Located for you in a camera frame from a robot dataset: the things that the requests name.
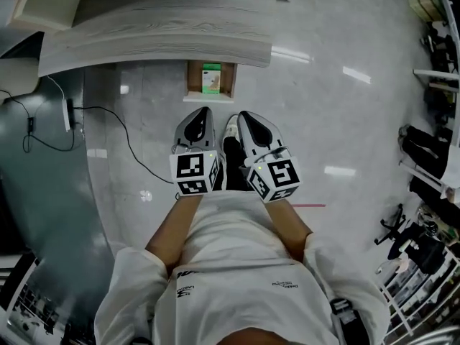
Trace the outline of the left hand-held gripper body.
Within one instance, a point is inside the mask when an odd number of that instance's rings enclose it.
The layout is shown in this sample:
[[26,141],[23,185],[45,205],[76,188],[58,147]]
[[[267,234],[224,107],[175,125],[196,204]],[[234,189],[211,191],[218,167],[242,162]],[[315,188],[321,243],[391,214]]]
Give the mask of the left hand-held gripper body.
[[170,171],[180,197],[211,193],[221,166],[215,140],[186,142],[178,140],[172,146]]

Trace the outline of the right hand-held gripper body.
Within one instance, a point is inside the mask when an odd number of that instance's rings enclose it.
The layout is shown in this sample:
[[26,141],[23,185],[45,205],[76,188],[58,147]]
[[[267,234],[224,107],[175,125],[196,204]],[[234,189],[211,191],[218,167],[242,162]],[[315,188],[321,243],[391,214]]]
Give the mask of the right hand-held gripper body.
[[286,199],[301,185],[298,160],[290,154],[287,146],[242,147],[245,153],[241,170],[247,184],[263,203]]

